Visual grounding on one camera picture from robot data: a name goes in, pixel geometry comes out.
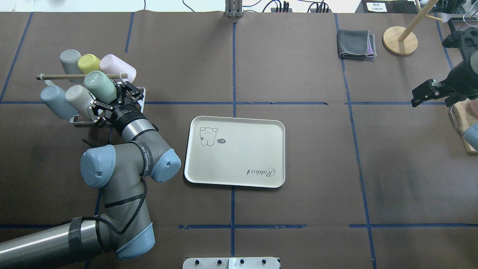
towel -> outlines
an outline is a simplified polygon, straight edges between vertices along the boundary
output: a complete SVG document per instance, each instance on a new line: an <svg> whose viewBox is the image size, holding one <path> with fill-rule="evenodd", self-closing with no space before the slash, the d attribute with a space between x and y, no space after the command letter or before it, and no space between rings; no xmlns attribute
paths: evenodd
<svg viewBox="0 0 478 269"><path fill-rule="evenodd" d="M343 59L374 61L375 36L365 30L338 30L337 52Z"/></svg>

